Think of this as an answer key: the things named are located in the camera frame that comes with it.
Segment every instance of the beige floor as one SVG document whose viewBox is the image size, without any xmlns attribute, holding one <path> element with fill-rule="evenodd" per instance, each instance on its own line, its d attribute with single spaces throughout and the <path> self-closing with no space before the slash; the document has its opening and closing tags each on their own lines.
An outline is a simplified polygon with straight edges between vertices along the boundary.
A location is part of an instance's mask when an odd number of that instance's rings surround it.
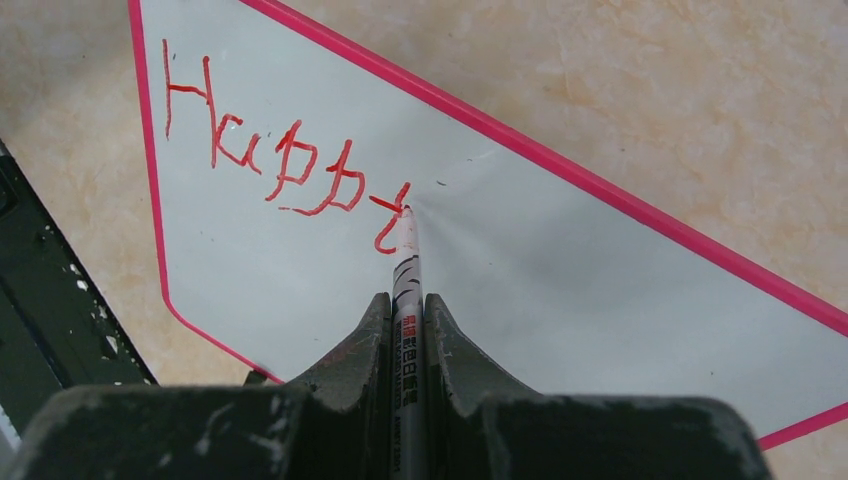
<svg viewBox="0 0 848 480">
<path fill-rule="evenodd" d="M 290 3 L 848 308 L 840 0 Z M 156 376 L 241 381 L 160 299 L 124 2 L 0 2 L 0 137 Z M 768 457 L 848 478 L 848 422 Z"/>
</svg>

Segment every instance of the pink border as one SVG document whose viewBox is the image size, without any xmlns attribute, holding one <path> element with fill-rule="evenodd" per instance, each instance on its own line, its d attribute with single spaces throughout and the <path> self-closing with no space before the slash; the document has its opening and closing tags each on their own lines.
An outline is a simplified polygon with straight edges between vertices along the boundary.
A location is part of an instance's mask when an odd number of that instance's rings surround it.
<svg viewBox="0 0 848 480">
<path fill-rule="evenodd" d="M 174 308 L 168 293 L 167 268 L 165 265 L 165 243 L 162 232 L 162 211 L 159 203 L 159 186 L 156 169 L 153 123 L 150 108 L 150 95 L 147 85 L 147 63 L 144 51 L 144 33 L 141 18 L 141 0 L 128 0 L 133 33 L 136 74 L 141 104 L 141 117 L 144 127 L 144 142 L 147 149 L 148 174 L 150 176 L 150 194 L 153 204 L 156 245 L 159 252 L 159 271 L 165 304 L 171 313 L 185 326 L 206 338 L 213 344 L 235 356 L 242 362 L 262 371 L 242 355 L 186 321 Z M 241 0 L 283 26 L 303 35 L 325 47 L 340 57 L 380 77 L 395 87 L 428 103 L 464 123 L 492 140 L 526 157 L 551 173 L 572 183 L 576 187 L 593 195 L 599 200 L 615 207 L 640 223 L 683 245 L 689 250 L 710 260 L 730 273 L 751 283 L 757 288 L 773 295 L 795 309 L 818 320 L 823 325 L 848 336 L 848 313 L 845 313 L 820 298 L 796 287 L 776 274 L 722 246 L 715 240 L 677 221 L 670 215 L 650 206 L 594 173 L 575 164 L 553 150 L 542 146 L 529 137 L 498 122 L 485 113 L 462 102 L 458 98 L 439 90 L 421 78 L 401 69 L 340 34 L 320 25 L 276 0 Z M 794 438 L 826 427 L 848 418 L 848 402 L 804 421 L 774 432 L 760 439 L 764 449 L 772 448 Z"/>
</svg>

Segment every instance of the whiteboard marker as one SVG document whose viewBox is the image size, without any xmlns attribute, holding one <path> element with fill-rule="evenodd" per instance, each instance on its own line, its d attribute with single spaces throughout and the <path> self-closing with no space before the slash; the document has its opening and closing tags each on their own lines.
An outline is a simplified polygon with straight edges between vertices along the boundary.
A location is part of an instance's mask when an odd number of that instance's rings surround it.
<svg viewBox="0 0 848 480">
<path fill-rule="evenodd" d="M 427 390 L 424 367 L 424 302 L 415 217 L 403 208 L 396 228 L 398 260 L 392 288 L 392 451 L 394 479 L 425 479 Z"/>
</svg>

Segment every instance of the red handwriting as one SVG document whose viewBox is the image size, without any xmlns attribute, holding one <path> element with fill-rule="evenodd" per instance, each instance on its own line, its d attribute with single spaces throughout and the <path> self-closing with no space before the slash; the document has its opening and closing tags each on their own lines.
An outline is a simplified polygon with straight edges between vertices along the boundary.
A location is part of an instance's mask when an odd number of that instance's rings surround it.
<svg viewBox="0 0 848 480">
<path fill-rule="evenodd" d="M 271 195 L 265 197 L 266 202 L 273 201 L 277 198 L 277 195 L 283 191 L 283 185 L 286 182 L 292 182 L 296 185 L 303 185 L 306 183 L 306 179 L 309 178 L 309 175 L 312 173 L 312 169 L 315 168 L 315 162 L 318 161 L 318 148 L 315 145 L 309 145 L 307 143 L 298 142 L 295 140 L 295 135 L 297 135 L 297 130 L 300 128 L 300 125 L 303 122 L 300 120 L 294 122 L 292 128 L 283 135 L 283 138 L 280 140 L 280 143 L 277 144 L 277 147 L 274 149 L 274 152 L 280 153 L 280 150 L 283 151 L 283 160 L 280 164 L 280 174 L 277 175 L 277 188 L 271 192 Z M 309 162 L 306 164 L 306 167 L 303 169 L 303 173 L 295 178 L 286 174 L 289 168 L 289 155 L 291 154 L 291 149 L 299 148 L 301 150 L 307 151 L 310 153 Z M 288 210 L 287 207 L 280 207 L 280 209 Z"/>
<path fill-rule="evenodd" d="M 173 83 L 171 81 L 171 59 L 168 57 L 168 54 L 168 41 L 166 39 L 162 39 L 162 58 L 165 64 L 165 111 L 167 115 L 165 121 L 165 138 L 167 140 L 170 140 L 171 135 L 171 124 L 173 120 L 171 108 L 172 93 L 191 93 L 193 95 L 197 95 L 206 101 L 206 106 L 209 110 L 209 123 L 212 138 L 212 168 L 214 169 L 217 167 L 218 152 L 220 152 L 236 165 L 240 167 L 248 167 L 256 174 L 262 175 L 262 170 L 259 169 L 259 167 L 254 161 L 254 153 L 260 141 L 262 140 L 261 136 L 258 133 L 254 133 L 250 137 L 250 141 L 248 142 L 244 150 L 244 154 L 241 156 L 241 158 L 235 156 L 233 153 L 230 152 L 229 149 L 224 147 L 221 143 L 224 131 L 226 130 L 230 122 L 234 123 L 238 127 L 241 127 L 244 125 L 244 120 L 233 113 L 225 113 L 219 121 L 217 112 L 215 110 L 214 95 L 212 93 L 212 75 L 210 73 L 209 68 L 209 57 L 204 56 L 201 62 L 203 69 L 204 89 L 200 89 L 196 86 L 183 85 Z M 314 170 L 318 162 L 318 147 L 297 139 L 297 133 L 302 124 L 303 122 L 301 120 L 296 120 L 294 124 L 292 124 L 291 128 L 286 131 L 286 133 L 283 135 L 283 137 L 280 139 L 280 141 L 274 148 L 274 153 L 281 154 L 280 170 L 276 176 L 277 184 L 274 190 L 267 197 L 265 197 L 266 202 L 275 201 L 283 193 L 284 187 L 287 183 L 295 184 L 298 187 L 301 187 L 307 182 L 307 180 L 309 180 L 310 175 L 312 175 L 312 171 Z M 318 215 L 324 210 L 326 210 L 328 207 L 336 207 L 343 210 L 344 212 L 351 212 L 362 200 L 362 196 L 365 194 L 366 185 L 365 174 L 363 172 L 347 168 L 348 159 L 350 157 L 352 148 L 353 141 L 350 139 L 345 140 L 342 151 L 339 154 L 339 157 L 336 162 L 324 169 L 325 172 L 333 174 L 333 182 L 330 186 L 330 192 L 317 206 L 312 209 L 293 208 L 288 206 L 278 206 L 277 208 L 280 210 L 291 210 L 307 217 Z M 300 172 L 300 175 L 298 176 L 294 176 L 288 171 L 289 159 L 291 157 L 292 150 L 295 149 L 309 154 L 309 160 L 304 166 L 303 171 Z M 357 188 L 356 192 L 347 202 L 342 202 L 337 200 L 337 196 L 339 194 L 339 188 L 341 187 L 342 180 L 345 178 L 356 180 Z M 400 218 L 403 208 L 403 199 L 409 191 L 410 186 L 411 185 L 409 184 L 409 182 L 403 184 L 397 196 L 395 197 L 394 203 L 389 203 L 373 195 L 368 197 L 372 202 L 376 203 L 377 205 L 388 208 L 392 211 L 392 218 L 374 239 L 374 248 L 380 253 L 388 255 L 396 251 L 395 248 L 384 247 L 383 241 L 394 228 L 395 224 L 398 221 L 398 218 Z"/>
<path fill-rule="evenodd" d="M 237 159 L 235 155 L 230 153 L 226 148 L 224 148 L 223 145 L 221 145 L 221 136 L 224 133 L 224 128 L 227 127 L 227 123 L 230 121 L 235 122 L 235 124 L 238 126 L 241 126 L 244 123 L 242 119 L 238 118 L 235 115 L 232 115 L 230 113 L 224 115 L 223 118 L 221 118 L 221 123 L 218 124 L 218 130 L 215 131 L 215 138 L 217 139 L 217 141 L 215 142 L 215 146 L 218 148 L 218 150 L 221 151 L 221 153 L 226 155 L 227 158 L 236 162 L 236 165 L 239 165 L 241 167 L 249 165 L 251 170 L 258 173 L 259 175 L 262 175 L 262 170 L 256 168 L 256 165 L 253 163 L 253 151 L 256 149 L 256 144 L 259 143 L 258 133 L 254 133 L 253 136 L 250 137 L 250 143 L 247 144 L 247 150 L 244 151 L 244 155 L 241 157 L 241 160 Z"/>
<path fill-rule="evenodd" d="M 392 218 L 391 218 L 391 220 L 389 220 L 389 223 L 387 223 L 386 226 L 383 227 L 382 230 L 380 230 L 380 233 L 377 234 L 377 238 L 374 239 L 374 248 L 376 248 L 377 251 L 380 252 L 380 253 L 384 253 L 386 255 L 391 255 L 391 254 L 393 254 L 397 251 L 397 248 L 395 248 L 395 247 L 392 247 L 392 248 L 384 247 L 383 246 L 383 240 L 385 240 L 386 237 L 389 235 L 389 233 L 392 231 L 392 229 L 395 228 L 395 224 L 397 223 L 398 219 L 400 218 L 400 215 L 403 213 L 403 199 L 404 199 L 404 197 L 406 197 L 406 193 L 409 192 L 410 186 L 411 185 L 409 184 L 409 182 L 406 182 L 406 183 L 403 184 L 402 187 L 400 187 L 400 191 L 398 192 L 397 196 L 395 197 L 395 203 L 394 204 L 389 203 L 389 202 L 387 202 L 387 201 L 385 201 L 381 198 L 377 198 L 373 195 L 368 197 L 369 199 L 371 199 L 372 202 L 376 203 L 377 205 L 386 207 L 389 210 L 394 212 L 394 215 L 392 215 Z"/>
</svg>

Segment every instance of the black object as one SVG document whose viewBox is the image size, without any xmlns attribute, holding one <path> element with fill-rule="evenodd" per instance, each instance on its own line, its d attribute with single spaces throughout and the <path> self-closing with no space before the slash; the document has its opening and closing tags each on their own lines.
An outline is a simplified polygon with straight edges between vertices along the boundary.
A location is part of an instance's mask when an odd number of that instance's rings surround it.
<svg viewBox="0 0 848 480">
<path fill-rule="evenodd" d="M 11 478 L 388 478 L 390 318 L 378 294 L 353 333 L 282 386 L 61 393 Z M 424 322 L 433 478 L 771 478 L 724 404 L 541 395 L 466 338 L 438 295 Z"/>
<path fill-rule="evenodd" d="M 155 383 L 0 142 L 0 405 L 22 432 L 56 392 Z"/>
</svg>

